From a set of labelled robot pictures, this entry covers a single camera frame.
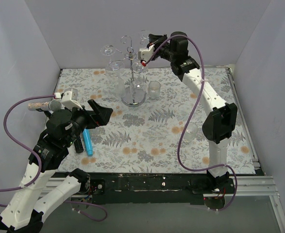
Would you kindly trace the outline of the clear wine glass back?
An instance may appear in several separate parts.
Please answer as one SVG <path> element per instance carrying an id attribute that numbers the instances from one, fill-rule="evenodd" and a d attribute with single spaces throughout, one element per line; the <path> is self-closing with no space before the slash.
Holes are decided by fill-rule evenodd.
<path id="1" fill-rule="evenodd" d="M 141 30 L 139 32 L 139 37 L 140 37 L 139 49 L 145 49 L 147 47 L 147 45 L 149 44 L 149 34 L 150 32 L 147 30 Z"/>

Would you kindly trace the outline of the ribbed stemmed wine glass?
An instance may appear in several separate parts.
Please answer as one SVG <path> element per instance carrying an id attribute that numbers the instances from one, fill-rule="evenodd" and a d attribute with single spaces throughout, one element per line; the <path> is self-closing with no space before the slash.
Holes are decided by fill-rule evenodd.
<path id="1" fill-rule="evenodd" d="M 121 61 L 115 61 L 110 64 L 111 69 L 111 81 L 115 88 L 115 95 L 119 98 L 125 97 L 125 84 L 121 75 L 124 71 L 125 65 Z"/>

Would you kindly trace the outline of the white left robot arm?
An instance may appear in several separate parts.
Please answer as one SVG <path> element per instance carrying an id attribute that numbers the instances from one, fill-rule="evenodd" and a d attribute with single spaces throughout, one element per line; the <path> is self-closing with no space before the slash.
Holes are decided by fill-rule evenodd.
<path id="1" fill-rule="evenodd" d="M 15 194 L 0 213 L 0 230 L 8 233 L 37 233 L 46 218 L 71 195 L 87 194 L 91 178 L 77 168 L 67 173 L 65 180 L 40 198 L 49 179 L 68 155 L 68 148 L 85 130 L 108 124 L 113 109 L 89 100 L 91 110 L 65 107 L 48 114 L 46 129 L 31 150 L 25 174 Z"/>

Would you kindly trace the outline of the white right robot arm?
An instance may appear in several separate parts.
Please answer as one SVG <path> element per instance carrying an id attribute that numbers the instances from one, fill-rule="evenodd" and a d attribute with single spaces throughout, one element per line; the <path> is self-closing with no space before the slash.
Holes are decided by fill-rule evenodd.
<path id="1" fill-rule="evenodd" d="M 193 40 L 185 33 L 149 34 L 148 38 L 146 51 L 139 51 L 141 64 L 146 66 L 158 57 L 169 61 L 172 72 L 197 95 L 194 105 L 201 104 L 206 113 L 202 132 L 209 144 L 209 166 L 205 169 L 206 180 L 198 183 L 195 189 L 217 193 L 232 188 L 234 184 L 229 173 L 233 169 L 227 164 L 227 147 L 235 129 L 236 104 L 221 98 L 206 80 L 203 61 L 196 62 L 188 54 L 188 44 Z"/>

